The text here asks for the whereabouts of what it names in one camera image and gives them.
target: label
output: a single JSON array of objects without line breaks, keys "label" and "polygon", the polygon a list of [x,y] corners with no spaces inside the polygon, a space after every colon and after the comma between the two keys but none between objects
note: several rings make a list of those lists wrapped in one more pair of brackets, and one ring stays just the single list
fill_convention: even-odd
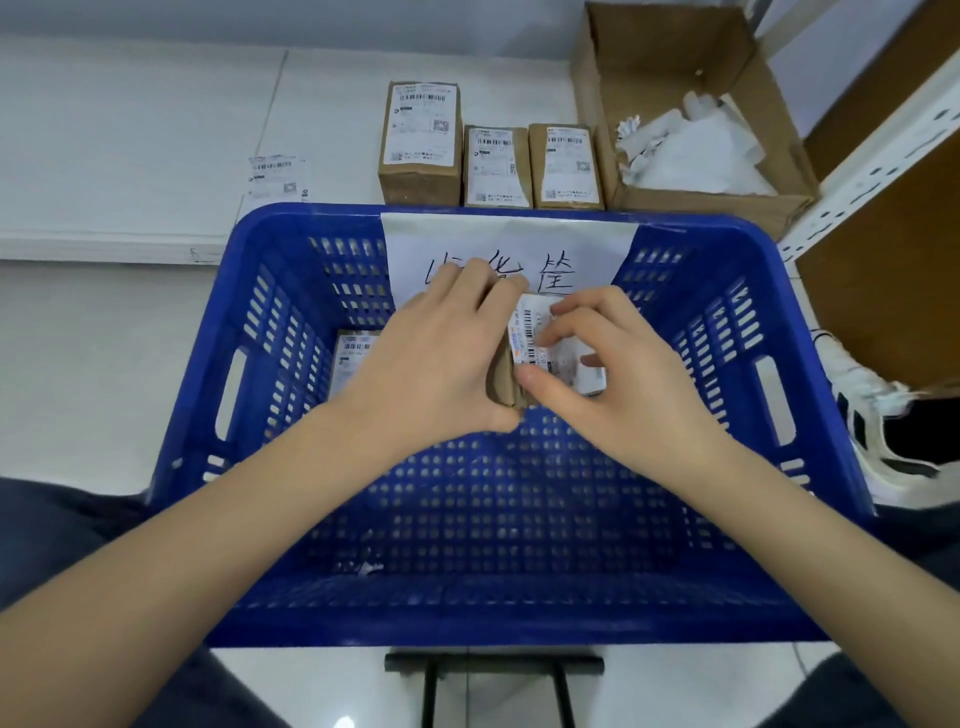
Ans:
[{"label": "label", "polygon": [[455,85],[395,85],[390,97],[383,163],[452,167],[456,127]]},{"label": "label", "polygon": [[596,395],[607,388],[607,372],[603,367],[588,367],[581,356],[593,349],[576,336],[563,339],[552,347],[539,347],[537,335],[553,320],[550,306],[559,296],[525,293],[507,324],[507,337],[515,364],[536,364],[582,395]]},{"label": "label", "polygon": [[529,207],[516,173],[514,132],[510,129],[470,129],[467,204]]},{"label": "label", "polygon": [[540,197],[546,203],[599,203],[593,152],[586,129],[546,128]]},{"label": "label", "polygon": [[373,344],[376,343],[376,333],[345,333],[337,339],[337,349],[333,354],[333,375],[330,377],[330,394],[332,399],[340,393],[357,369]]},{"label": "label", "polygon": [[240,215],[270,203],[309,202],[308,174],[306,159],[302,157],[250,157],[247,194],[241,203]]}]

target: hand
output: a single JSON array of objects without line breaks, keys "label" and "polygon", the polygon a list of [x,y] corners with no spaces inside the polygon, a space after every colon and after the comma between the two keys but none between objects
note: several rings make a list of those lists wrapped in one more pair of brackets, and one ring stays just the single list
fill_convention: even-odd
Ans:
[{"label": "hand", "polygon": [[697,394],[680,357],[615,286],[590,288],[554,303],[557,317],[537,344],[576,335],[607,368],[607,389],[588,399],[533,364],[516,368],[520,384],[607,455],[676,490],[708,476],[733,444]]},{"label": "hand", "polygon": [[334,399],[361,414],[396,458],[471,432],[510,432],[520,415],[487,397],[487,370],[527,279],[497,280],[480,258],[446,263],[397,311]]}]

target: forearm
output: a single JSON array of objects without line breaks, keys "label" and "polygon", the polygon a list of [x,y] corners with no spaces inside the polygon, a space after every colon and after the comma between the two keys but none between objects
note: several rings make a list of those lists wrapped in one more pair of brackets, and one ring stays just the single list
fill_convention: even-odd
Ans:
[{"label": "forearm", "polygon": [[336,414],[314,410],[0,616],[0,722],[130,724],[287,548],[392,465]]},{"label": "forearm", "polygon": [[960,595],[745,448],[678,489],[737,541],[911,725],[960,716]]}]

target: person's left hand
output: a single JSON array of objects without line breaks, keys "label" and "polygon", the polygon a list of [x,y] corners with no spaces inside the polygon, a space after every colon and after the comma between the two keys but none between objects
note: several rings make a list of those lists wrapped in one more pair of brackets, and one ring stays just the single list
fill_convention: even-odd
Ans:
[{"label": "person's left hand", "polygon": [[391,317],[331,405],[397,459],[471,432],[512,431],[520,415],[487,397],[486,379],[527,288],[523,276],[497,280],[480,258],[446,263]]}]

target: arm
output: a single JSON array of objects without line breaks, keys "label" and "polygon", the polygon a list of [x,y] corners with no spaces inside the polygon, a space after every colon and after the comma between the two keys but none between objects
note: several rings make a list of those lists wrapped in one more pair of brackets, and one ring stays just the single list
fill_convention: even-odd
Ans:
[{"label": "arm", "polygon": [[391,318],[340,397],[0,615],[0,723],[129,725],[253,582],[340,503],[434,443],[514,429],[519,416],[488,400],[485,382],[527,286],[495,280],[484,261],[442,267]]},{"label": "arm", "polygon": [[532,365],[521,383],[596,447],[716,523],[788,591],[918,728],[960,716],[960,595],[734,441],[680,358],[618,288],[554,306],[539,343],[576,334],[607,367],[587,400]]}]

